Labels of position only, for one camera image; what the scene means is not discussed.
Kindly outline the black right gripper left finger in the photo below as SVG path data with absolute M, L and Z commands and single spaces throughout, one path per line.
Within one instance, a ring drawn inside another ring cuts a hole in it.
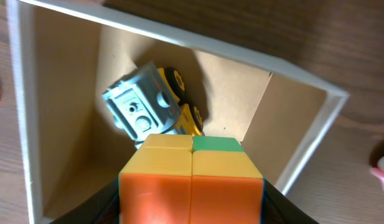
M 50 224 L 119 224 L 119 181 L 114 179 L 78 207 Z

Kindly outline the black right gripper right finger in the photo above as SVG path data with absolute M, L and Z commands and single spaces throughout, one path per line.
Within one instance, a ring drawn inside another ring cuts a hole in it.
M 264 181 L 263 224 L 319 224 L 288 200 L 270 182 Z

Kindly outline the colourful puzzle cube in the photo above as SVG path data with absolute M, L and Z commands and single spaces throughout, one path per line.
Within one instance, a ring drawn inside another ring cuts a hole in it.
M 151 134 L 118 178 L 120 223 L 261 222 L 265 180 L 234 138 Z

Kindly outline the yellow grey toy truck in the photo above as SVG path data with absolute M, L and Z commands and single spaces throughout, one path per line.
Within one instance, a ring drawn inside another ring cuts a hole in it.
M 149 62 L 110 85 L 102 94 L 114 124 L 140 148 L 150 134 L 203 136 L 203 119 L 186 95 L 174 67 Z

